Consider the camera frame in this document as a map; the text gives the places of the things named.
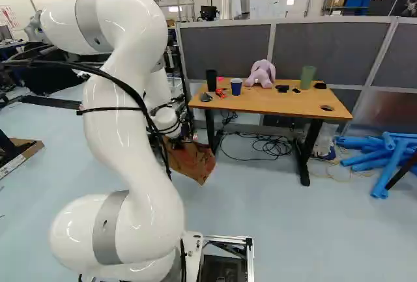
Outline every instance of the brown paper bag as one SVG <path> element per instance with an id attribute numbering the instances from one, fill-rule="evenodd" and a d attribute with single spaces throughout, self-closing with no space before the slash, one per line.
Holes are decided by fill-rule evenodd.
<path id="1" fill-rule="evenodd" d="M 178 146 L 167 137 L 164 137 L 164 141 L 170 168 L 203 185 L 216 165 L 211 148 L 207 144 L 198 142 L 183 143 Z"/>

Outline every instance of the poster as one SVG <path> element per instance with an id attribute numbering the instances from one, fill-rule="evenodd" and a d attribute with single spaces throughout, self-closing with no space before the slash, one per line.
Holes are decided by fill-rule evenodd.
<path id="1" fill-rule="evenodd" d="M 20 28 L 16 14 L 9 5 L 0 5 L 0 25 L 7 25 L 10 30 Z"/>

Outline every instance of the cubicle partition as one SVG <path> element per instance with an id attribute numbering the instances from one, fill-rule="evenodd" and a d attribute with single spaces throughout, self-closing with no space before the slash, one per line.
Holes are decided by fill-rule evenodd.
<path id="1" fill-rule="evenodd" d="M 277 79 L 299 79 L 304 65 L 317 67 L 316 79 L 326 82 L 352 112 L 354 124 L 375 125 L 381 108 L 372 113 L 369 108 L 375 106 L 378 92 L 391 93 L 385 98 L 392 98 L 393 92 L 410 93 L 417 100 L 417 21 L 413 18 L 345 16 L 179 23 L 177 37 L 191 95 L 205 82 L 206 69 L 215 69 L 224 77 L 246 78 L 255 61 L 268 59 L 276 67 Z M 203 120 L 204 114 L 195 110 L 195 117 Z M 237 122 L 273 126 L 279 119 L 239 114 Z M 344 132 L 352 122 L 342 125 Z M 417 124 L 412 118 L 402 123 Z M 386 125 L 380 122 L 378 127 Z"/>

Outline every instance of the green cup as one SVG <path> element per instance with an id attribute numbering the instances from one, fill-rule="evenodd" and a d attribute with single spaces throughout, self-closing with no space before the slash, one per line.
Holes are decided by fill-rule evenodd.
<path id="1" fill-rule="evenodd" d="M 314 66 L 303 66 L 301 73 L 300 89 L 310 89 L 311 82 L 314 79 L 316 68 Z"/>

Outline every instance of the ceiling light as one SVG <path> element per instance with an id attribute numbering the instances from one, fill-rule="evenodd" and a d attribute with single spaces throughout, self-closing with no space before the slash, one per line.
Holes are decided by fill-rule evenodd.
<path id="1" fill-rule="evenodd" d="M 168 11 L 172 13 L 178 12 L 178 7 L 168 7 Z"/>

